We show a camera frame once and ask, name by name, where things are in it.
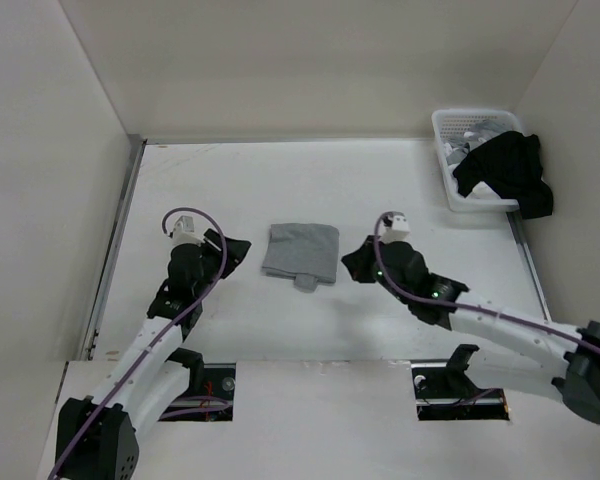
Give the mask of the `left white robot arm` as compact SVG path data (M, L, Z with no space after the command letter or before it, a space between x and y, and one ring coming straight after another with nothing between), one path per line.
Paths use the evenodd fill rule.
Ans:
M167 277L134 341L91 393L59 410L52 479L131 478L141 438L177 397L203 390L202 356L183 344L205 296L244 261L251 244L212 229L202 238L178 230L170 236Z

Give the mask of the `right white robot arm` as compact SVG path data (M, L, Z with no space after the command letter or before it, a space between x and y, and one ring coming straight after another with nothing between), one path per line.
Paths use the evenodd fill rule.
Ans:
M443 373L451 393L516 390L559 402L600 425L600 322L579 327L496 307L466 284L431 272L404 241L384 244L369 236L341 262L353 281L381 285L421 322L507 349L497 354L458 346Z

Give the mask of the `grey tank top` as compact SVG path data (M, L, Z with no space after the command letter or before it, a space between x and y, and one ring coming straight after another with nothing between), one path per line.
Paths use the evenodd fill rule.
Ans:
M334 285L339 239L339 230L331 225L272 224L261 270L267 276L292 280L294 287L305 293L320 285Z

